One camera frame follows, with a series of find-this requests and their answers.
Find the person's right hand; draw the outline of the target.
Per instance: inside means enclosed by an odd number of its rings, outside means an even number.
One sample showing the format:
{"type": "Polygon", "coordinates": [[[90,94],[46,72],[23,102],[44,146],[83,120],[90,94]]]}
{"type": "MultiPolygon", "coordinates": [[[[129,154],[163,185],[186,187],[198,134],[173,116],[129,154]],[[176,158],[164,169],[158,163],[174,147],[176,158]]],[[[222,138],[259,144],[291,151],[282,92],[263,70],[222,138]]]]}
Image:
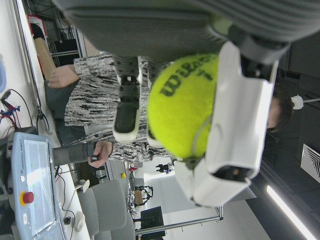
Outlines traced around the person's right hand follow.
{"type": "Polygon", "coordinates": [[[50,73],[47,85],[50,88],[64,88],[79,80],[73,64],[56,67],[50,73]]]}

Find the person's left hand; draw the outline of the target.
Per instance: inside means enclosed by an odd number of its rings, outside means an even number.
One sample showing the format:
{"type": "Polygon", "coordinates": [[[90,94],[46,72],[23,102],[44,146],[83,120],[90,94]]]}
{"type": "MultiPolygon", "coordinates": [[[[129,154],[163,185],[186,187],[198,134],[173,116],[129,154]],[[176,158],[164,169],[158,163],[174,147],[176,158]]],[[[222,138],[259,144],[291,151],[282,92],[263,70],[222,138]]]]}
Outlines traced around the person's left hand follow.
{"type": "Polygon", "coordinates": [[[113,143],[110,141],[98,141],[95,145],[93,154],[98,156],[98,160],[92,161],[92,158],[88,157],[88,164],[94,168],[102,167],[108,158],[112,155],[113,143]]]}

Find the grey and white robot left hand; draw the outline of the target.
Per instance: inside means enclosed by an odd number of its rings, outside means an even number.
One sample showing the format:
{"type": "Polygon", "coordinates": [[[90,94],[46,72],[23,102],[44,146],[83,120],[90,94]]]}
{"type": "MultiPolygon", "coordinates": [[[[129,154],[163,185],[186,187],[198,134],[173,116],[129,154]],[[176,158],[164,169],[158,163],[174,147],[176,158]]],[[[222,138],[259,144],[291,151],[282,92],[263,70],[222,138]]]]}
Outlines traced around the grey and white robot left hand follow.
{"type": "Polygon", "coordinates": [[[115,143],[179,158],[186,197],[218,207],[258,174],[280,58],[320,29],[317,0],[57,0],[112,55],[115,143]]]}

